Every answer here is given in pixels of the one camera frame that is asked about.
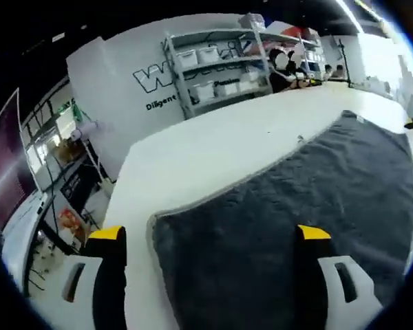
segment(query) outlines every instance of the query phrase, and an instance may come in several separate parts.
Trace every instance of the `gray cloth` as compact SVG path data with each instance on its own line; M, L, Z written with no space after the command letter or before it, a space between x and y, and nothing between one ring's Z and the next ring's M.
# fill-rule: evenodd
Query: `gray cloth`
M291 329L297 224L329 232L338 253L358 262L389 303L413 230L406 136L344 111L264 173L159 218L154 246L181 329Z

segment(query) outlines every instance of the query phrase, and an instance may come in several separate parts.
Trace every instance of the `white storage bin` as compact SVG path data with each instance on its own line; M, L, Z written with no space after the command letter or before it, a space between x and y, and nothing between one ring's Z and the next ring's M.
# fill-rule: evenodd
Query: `white storage bin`
M242 28L245 29L255 28L260 32L266 30L264 18L261 14L251 14L249 12L248 14L239 19L239 23L242 26Z
M295 75L297 79L301 79L301 80L305 79L305 75L303 72L297 72Z
M254 84L251 81L239 81L239 91L248 91L254 89Z
M260 83L259 83L258 80L256 80L256 81L251 81L251 86L252 86L253 89L257 89L257 88L260 87Z
M193 86L194 94L196 98L202 102L214 98L214 82L204 82L202 84L196 84Z
M194 65L198 64L198 58L195 55L195 49L179 53L178 58L182 67L193 67Z
M238 92L237 83L233 82L231 84L218 85L216 87L216 90L218 91L218 95L220 96L231 95Z
M240 76L240 81L256 81L260 77L260 74L256 71L246 72Z
M200 48L197 50L199 63L214 63L220 60L216 46Z

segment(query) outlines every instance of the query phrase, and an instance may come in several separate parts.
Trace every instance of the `white table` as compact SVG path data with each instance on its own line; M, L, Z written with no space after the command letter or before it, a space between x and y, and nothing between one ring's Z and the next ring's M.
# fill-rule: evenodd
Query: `white table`
M46 193L34 191L11 216L3 230L5 242L1 256L21 292L24 288L30 244L40 221L37 210L46 204L47 200Z
M296 150L298 135L305 140L319 135L343 110L394 133L407 133L413 154L413 131L403 128L407 116L402 107L342 82L233 104L130 148L104 224L127 230L129 328L178 329L152 248L153 215L202 201L266 168Z

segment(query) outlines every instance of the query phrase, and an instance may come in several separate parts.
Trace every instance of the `black lettering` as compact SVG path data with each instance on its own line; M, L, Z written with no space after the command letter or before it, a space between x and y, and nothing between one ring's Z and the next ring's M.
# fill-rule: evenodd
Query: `black lettering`
M227 79L227 80L222 80L222 81L216 81L214 83L215 86L223 86L223 85L227 85L227 84L232 84L232 83L238 83L240 81L240 79Z
M232 55L237 56L237 48L233 41L228 42L226 49L219 51L221 58L224 56ZM237 69L239 65L227 65L224 67L217 67L213 70L206 70L201 73L191 74L186 77L186 80L194 79L198 74L207 75L211 72L222 72L227 69ZM145 93L152 93L163 87L168 87L173 84L173 79L170 74L169 64L167 61L161 63L154 63L149 65L147 68L139 69L133 73L133 77L136 79L137 83L144 89Z
M152 103L146 104L145 107L147 108L147 110L162 108L165 104L173 102L174 100L177 100L176 95L169 96L168 98L164 98L161 101L153 101Z

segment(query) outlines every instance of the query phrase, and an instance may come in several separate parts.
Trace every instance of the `floor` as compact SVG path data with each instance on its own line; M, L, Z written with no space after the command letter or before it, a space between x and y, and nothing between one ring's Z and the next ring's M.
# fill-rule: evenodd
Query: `floor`
M318 135L346 109L406 133L413 156L413 131L403 128L402 107L340 82L233 104L134 144L105 220L105 227L122 225L127 231L127 326L178 329L151 241L155 214L200 203L250 177Z
M86 204L85 209L92 214L96 222L96 225L91 226L91 232L103 226L107 205L108 198L104 194L92 195ZM73 237L68 229L62 229L60 236L69 244L72 243ZM58 301L63 299L64 288L61 287L61 283L64 282L65 276L62 268L65 258L67 256L57 247L53 248L52 242L47 239L35 247L34 262L29 271L28 291L35 309L48 322L61 319L64 312L59 309ZM62 329L61 324L53 325L55 329Z

